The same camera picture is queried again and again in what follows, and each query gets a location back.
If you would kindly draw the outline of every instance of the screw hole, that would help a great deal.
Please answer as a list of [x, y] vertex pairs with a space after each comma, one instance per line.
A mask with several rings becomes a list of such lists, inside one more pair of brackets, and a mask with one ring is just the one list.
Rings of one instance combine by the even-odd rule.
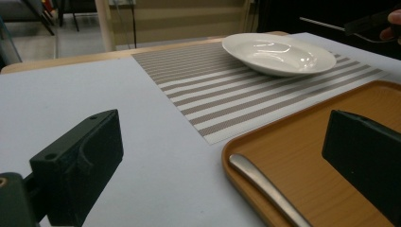
[[7, 184], [7, 178], [0, 178], [0, 187], [4, 187]]
[[44, 156], [45, 160], [52, 160], [57, 157], [57, 154], [47, 154]]

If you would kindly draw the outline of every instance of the table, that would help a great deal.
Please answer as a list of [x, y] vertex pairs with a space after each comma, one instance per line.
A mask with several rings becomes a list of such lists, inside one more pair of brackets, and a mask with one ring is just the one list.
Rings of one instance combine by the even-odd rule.
[[[293, 36], [401, 82], [400, 61], [307, 33]], [[223, 172], [221, 151], [230, 139], [203, 140], [131, 57], [132, 51], [176, 47], [6, 67], [0, 76], [0, 172], [25, 177], [34, 154], [87, 116], [118, 109], [125, 156], [85, 226], [264, 226]]]

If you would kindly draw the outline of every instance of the wooden tray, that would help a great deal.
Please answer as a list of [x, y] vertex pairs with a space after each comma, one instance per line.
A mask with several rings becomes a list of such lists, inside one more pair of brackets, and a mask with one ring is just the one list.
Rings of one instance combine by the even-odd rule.
[[231, 140], [222, 152], [228, 178], [269, 225], [289, 223], [230, 165], [250, 159], [313, 226], [392, 226], [322, 157], [332, 110], [373, 119], [401, 131], [401, 85], [374, 81]]

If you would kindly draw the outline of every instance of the chair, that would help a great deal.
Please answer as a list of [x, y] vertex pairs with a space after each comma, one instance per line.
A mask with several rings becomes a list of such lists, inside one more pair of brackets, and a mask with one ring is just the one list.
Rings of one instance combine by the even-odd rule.
[[76, 13], [97, 12], [95, 0], [53, 0], [53, 5], [59, 10], [59, 23], [63, 24], [65, 13], [72, 13], [77, 31], [79, 31]]
[[0, 17], [0, 71], [9, 64], [22, 62], [6, 25]]
[[4, 22], [41, 22], [54, 36], [50, 18], [44, 13], [42, 0], [0, 0], [0, 16]]

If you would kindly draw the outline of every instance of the wooden table edge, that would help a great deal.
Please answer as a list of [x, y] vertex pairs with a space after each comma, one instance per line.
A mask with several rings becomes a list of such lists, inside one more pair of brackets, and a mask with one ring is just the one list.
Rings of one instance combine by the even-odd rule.
[[[273, 35], [281, 35], [281, 36], [288, 35], [286, 32], [282, 32], [282, 31], [273, 31], [273, 32], [268, 32], [268, 33], [273, 34]], [[105, 52], [105, 53], [91, 54], [91, 55], [81, 55], [81, 56], [61, 58], [61, 59], [19, 62], [19, 63], [7, 65], [6, 67], [4, 67], [1, 70], [1, 74], [16, 73], [16, 72], [22, 72], [22, 71], [28, 71], [28, 70], [34, 70], [34, 69], [42, 69], [42, 68], [49, 68], [49, 67], [77, 64], [77, 63], [85, 63], [85, 62], [92, 62], [92, 61], [105, 61], [105, 60], [112, 60], [112, 59], [120, 59], [120, 58], [125, 58], [128, 56], [134, 55], [134, 54], [151, 52], [151, 51], [180, 48], [180, 47], [196, 45], [196, 44], [211, 44], [211, 43], [221, 42], [222, 39], [223, 39], [223, 37], [219, 37], [219, 38], [212, 37], [212, 38], [209, 38], [209, 39], [203, 40], [203, 41], [187, 42], [187, 43], [180, 43], [180, 44], [158, 45], [158, 46], [152, 46], [152, 47], [143, 47], [143, 48], [138, 48], [138, 49], [112, 51], [112, 52]]]

